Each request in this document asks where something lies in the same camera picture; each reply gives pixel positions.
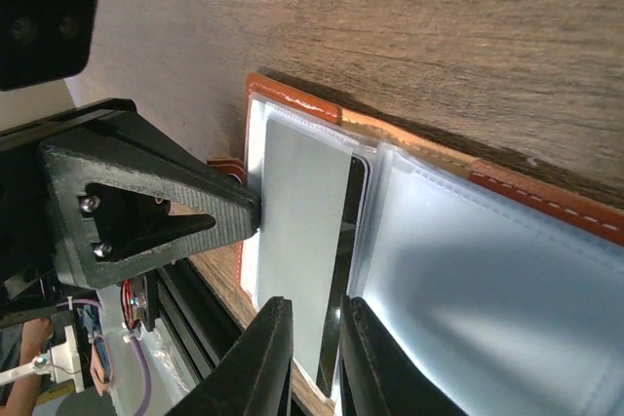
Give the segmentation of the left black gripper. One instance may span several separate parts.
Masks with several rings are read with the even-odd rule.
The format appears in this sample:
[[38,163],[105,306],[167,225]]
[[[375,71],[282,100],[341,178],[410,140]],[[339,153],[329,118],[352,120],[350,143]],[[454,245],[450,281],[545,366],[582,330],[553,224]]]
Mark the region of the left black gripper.
[[[63,132],[118,114],[131,117],[116,127],[123,136]],[[1,132],[1,325],[53,301],[50,282],[40,290],[31,284],[51,275],[54,264],[63,284],[102,289],[246,240],[259,225],[258,195],[200,163],[130,99],[12,125]]]

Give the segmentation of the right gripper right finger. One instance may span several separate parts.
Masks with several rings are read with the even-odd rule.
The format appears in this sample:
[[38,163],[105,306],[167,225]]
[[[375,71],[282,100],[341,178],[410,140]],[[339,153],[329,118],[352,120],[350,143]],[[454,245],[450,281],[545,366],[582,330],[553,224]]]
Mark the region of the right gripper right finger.
[[341,302],[340,398],[344,415],[462,415],[411,362],[361,297]]

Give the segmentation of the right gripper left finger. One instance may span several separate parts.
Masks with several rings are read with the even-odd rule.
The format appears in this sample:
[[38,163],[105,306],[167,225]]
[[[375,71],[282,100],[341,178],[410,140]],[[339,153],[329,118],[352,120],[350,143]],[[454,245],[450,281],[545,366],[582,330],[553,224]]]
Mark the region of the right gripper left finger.
[[289,415],[292,366],[292,301],[274,296],[215,371],[168,414]]

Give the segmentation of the brown leather card holder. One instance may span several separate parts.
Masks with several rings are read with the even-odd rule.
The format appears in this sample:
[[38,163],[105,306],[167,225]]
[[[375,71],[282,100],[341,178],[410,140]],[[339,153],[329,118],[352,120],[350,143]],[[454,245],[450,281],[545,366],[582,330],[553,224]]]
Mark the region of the brown leather card holder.
[[[270,120],[367,160],[342,298],[363,298],[463,411],[622,413],[621,209],[259,74],[247,94],[245,159],[214,167],[261,198]],[[257,299],[261,225],[237,265],[256,308],[267,302]]]

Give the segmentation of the black VIP card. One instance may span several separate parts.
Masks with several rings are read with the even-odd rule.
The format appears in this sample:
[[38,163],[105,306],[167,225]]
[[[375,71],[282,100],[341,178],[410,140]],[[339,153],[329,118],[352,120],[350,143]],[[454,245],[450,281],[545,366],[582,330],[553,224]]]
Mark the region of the black VIP card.
[[332,396],[338,356],[340,303],[349,283],[354,246],[368,190],[369,173],[370,164],[367,160],[359,155],[351,157],[316,376],[316,385],[325,397]]

